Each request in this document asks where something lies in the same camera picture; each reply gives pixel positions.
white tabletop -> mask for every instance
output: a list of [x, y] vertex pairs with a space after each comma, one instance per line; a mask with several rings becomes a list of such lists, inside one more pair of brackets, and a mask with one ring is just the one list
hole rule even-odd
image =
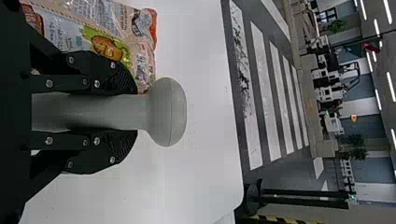
[[170, 148], [140, 132], [122, 164], [58, 177], [27, 204], [21, 223], [211, 224], [242, 201], [220, 0], [123, 2], [158, 11], [158, 77], [183, 86], [187, 131]]

crosswalk marking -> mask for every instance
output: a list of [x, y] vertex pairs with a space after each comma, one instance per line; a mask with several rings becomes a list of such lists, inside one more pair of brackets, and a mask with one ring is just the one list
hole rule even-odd
[[271, 14], [271, 16], [274, 18], [275, 22], [277, 23], [279, 28], [282, 30], [283, 34], [285, 34], [286, 38], [290, 41], [289, 26], [283, 19], [282, 15], [280, 15], [280, 12], [277, 9], [277, 7], [275, 6], [273, 0], [262, 0], [262, 3], [267, 8], [267, 10]]
[[245, 79], [244, 88], [247, 89], [247, 97], [245, 101], [245, 128], [247, 135], [247, 151], [250, 164], [250, 170], [254, 170], [263, 165], [262, 163], [262, 147], [259, 135], [259, 126], [257, 123], [256, 106], [254, 104], [254, 93], [251, 83], [250, 66], [248, 62], [248, 48], [245, 39], [245, 27], [243, 22], [242, 10], [230, 1], [230, 10], [233, 17], [233, 36], [239, 39], [238, 44], [234, 42], [238, 70], [243, 73]]
[[262, 107], [265, 117], [265, 128], [267, 131], [268, 148], [270, 160], [275, 161], [281, 158], [279, 136], [277, 134], [276, 115], [274, 109], [274, 99], [271, 91], [271, 82], [268, 73], [267, 55], [265, 53], [262, 32], [254, 23], [251, 23], [254, 49], [256, 51], [257, 69], [262, 92]]
[[295, 96], [294, 96], [294, 87], [291, 84], [290, 64], [289, 64], [288, 59], [285, 56], [283, 56], [283, 65], [285, 67], [286, 83], [288, 84], [290, 106], [291, 106], [291, 116], [292, 116], [293, 124], [294, 124], [294, 133], [295, 133], [295, 137], [296, 137], [296, 141], [297, 141], [297, 148], [302, 149], [303, 148], [303, 140], [301, 137], [300, 122], [298, 120], [298, 115], [297, 115], [297, 105], [296, 105]]
[[296, 92], [297, 92], [297, 103], [298, 107], [300, 108], [300, 120], [301, 123], [303, 124], [303, 135], [304, 135], [304, 144], [305, 146], [309, 146], [309, 140], [308, 140], [308, 132], [306, 131], [306, 122], [305, 122], [305, 115], [304, 115], [304, 107], [303, 107], [303, 100], [300, 92], [300, 84], [298, 82], [297, 78], [297, 71], [294, 66], [291, 67], [293, 70], [293, 79], [294, 79], [294, 85], [296, 87]]
[[321, 157], [314, 159], [315, 176], [318, 179], [324, 171], [323, 159]]
[[270, 46], [276, 79], [277, 97], [279, 99], [280, 114], [282, 119], [283, 134], [285, 137], [286, 152], [290, 154], [294, 151], [294, 146], [293, 140], [291, 138], [289, 112], [288, 106], [286, 104], [286, 94], [285, 87], [283, 86], [282, 72], [280, 69], [279, 52], [273, 43], [270, 42]]

black metal frame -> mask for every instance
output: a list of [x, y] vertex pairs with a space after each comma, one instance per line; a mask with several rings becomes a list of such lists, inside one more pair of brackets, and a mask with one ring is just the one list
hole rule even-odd
[[[0, 1], [0, 19], [0, 26], [9, 22], [18, 30], [13, 34], [11, 25], [5, 25], [6, 31], [2, 35], [8, 36], [0, 40], [7, 41], [13, 35], [20, 35], [16, 38], [20, 43], [10, 45], [18, 46], [20, 52], [11, 52], [15, 59], [21, 55], [18, 60], [14, 64], [4, 64], [2, 59], [5, 58], [0, 56], [4, 68], [1, 73], [6, 76], [1, 81], [6, 88], [0, 89], [0, 94], [4, 95], [0, 100], [6, 100], [6, 105], [3, 105], [0, 119], [6, 128], [14, 127], [10, 129], [12, 132], [1, 134], [2, 158], [11, 161], [0, 163], [0, 170], [1, 174], [7, 174], [2, 177], [7, 178], [6, 190], [11, 191], [1, 194], [0, 223], [18, 223], [24, 204], [58, 175], [63, 172], [89, 175], [119, 164], [137, 137], [137, 131], [90, 127], [65, 133], [31, 131], [32, 94], [55, 91], [91, 95], [137, 94], [137, 87], [129, 70], [120, 62], [90, 51], [60, 52], [25, 22], [18, 0]], [[32, 75], [30, 68], [44, 75]], [[15, 95], [15, 100], [9, 98], [10, 94]], [[37, 149], [41, 151], [31, 156], [31, 151]]]

green plant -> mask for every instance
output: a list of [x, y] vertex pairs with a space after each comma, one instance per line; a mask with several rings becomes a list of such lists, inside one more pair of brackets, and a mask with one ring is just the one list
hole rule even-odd
[[363, 147], [364, 138], [361, 134], [344, 135], [340, 138], [341, 144], [352, 145], [353, 147]]
[[365, 161], [368, 156], [367, 149], [364, 147], [354, 148], [351, 151], [343, 151], [340, 152], [340, 158], [343, 160], [358, 160], [358, 161]]
[[367, 159], [368, 152], [361, 134], [342, 136], [339, 140], [341, 144], [350, 145], [352, 147], [350, 150], [340, 152], [341, 159], [354, 159], [359, 161], [365, 161]]
[[330, 30], [333, 34], [337, 34], [345, 31], [347, 27], [347, 22], [342, 20], [333, 21], [327, 29]]

snack bag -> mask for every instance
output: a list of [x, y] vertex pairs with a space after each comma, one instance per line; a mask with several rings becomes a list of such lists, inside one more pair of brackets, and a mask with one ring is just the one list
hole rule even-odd
[[139, 93], [155, 81], [153, 9], [108, 0], [20, 0], [26, 21], [61, 51], [91, 50], [122, 62]]

